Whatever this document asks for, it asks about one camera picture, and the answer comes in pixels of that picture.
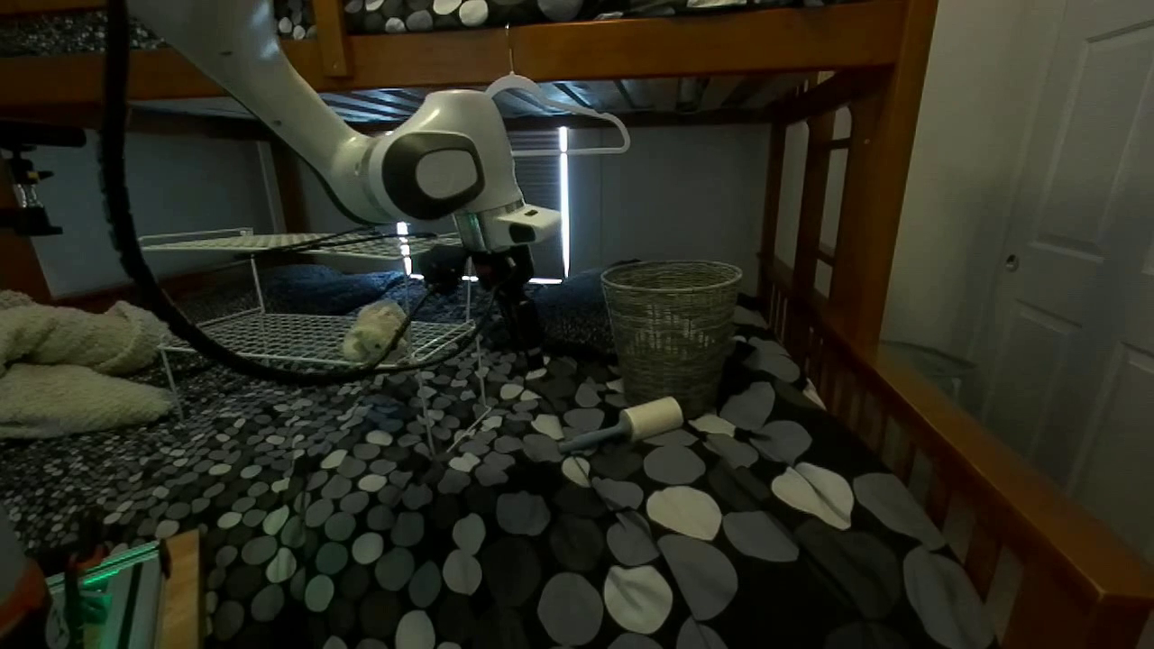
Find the pebble pattern blanket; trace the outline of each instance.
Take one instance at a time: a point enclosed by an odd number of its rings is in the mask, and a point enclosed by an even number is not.
[[[556,440],[619,406],[585,357],[179,385],[189,418],[0,443],[0,494],[41,556],[83,507],[121,541],[204,529],[211,644],[992,641],[937,526],[756,327],[718,413],[582,457]]]

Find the wire basket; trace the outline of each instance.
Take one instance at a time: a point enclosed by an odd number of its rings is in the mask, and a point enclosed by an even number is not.
[[[677,395],[684,413],[718,399],[743,269],[718,260],[607,269],[607,309],[630,403]]]

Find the wooden beam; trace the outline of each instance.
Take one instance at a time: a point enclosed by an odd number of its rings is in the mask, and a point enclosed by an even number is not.
[[[105,0],[5,0],[0,17],[9,14],[59,14],[59,10],[98,10]]]
[[[196,529],[171,538],[171,582],[163,597],[163,649],[204,644],[204,541]]]
[[[811,357],[818,359],[811,371],[833,371],[833,382],[866,388],[884,418],[902,425],[906,443],[934,466],[934,476],[974,511],[974,526],[990,534],[976,553],[999,546],[1019,556],[1020,589],[1002,644],[1133,649],[1154,601],[1152,564],[906,359],[841,327],[841,322],[817,316],[823,352]]]
[[[317,71],[349,76],[348,8],[339,0],[314,0],[317,20]]]
[[[764,161],[764,208],[760,208],[760,300],[772,296],[775,264],[781,264],[781,227],[783,227],[783,177],[788,177],[788,125],[772,121],[767,131],[767,161]]]
[[[880,0],[818,10],[756,8],[700,17],[624,17],[517,29],[348,36],[285,44],[317,90],[485,85],[533,78],[743,76],[894,65],[902,14]],[[101,105],[101,59],[0,59],[0,113]],[[133,96],[222,96],[173,50],[133,55]]]
[[[841,250],[829,302],[855,342],[877,342],[902,222],[906,174],[922,94],[934,0],[906,0],[894,71],[853,105],[855,148],[845,174]]]
[[[802,222],[796,222],[796,252],[793,252],[793,300],[818,296],[818,252],[823,252],[823,217],[825,217],[825,185],[829,185],[829,150],[823,139],[833,132],[833,115],[823,113],[808,118],[808,145],[806,145],[806,180],[802,180]],[[788,342],[796,351],[806,346],[808,327],[790,322]]]

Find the white door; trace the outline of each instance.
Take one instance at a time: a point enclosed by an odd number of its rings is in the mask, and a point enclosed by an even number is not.
[[[1154,558],[1154,0],[1055,10],[986,418]]]

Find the bright light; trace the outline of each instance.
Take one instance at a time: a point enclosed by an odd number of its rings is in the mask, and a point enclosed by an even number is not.
[[[562,278],[569,278],[569,125],[556,131],[556,189],[562,196]]]
[[[405,273],[410,273],[410,244],[408,244],[408,222],[405,220],[396,220],[396,237],[401,237]]]

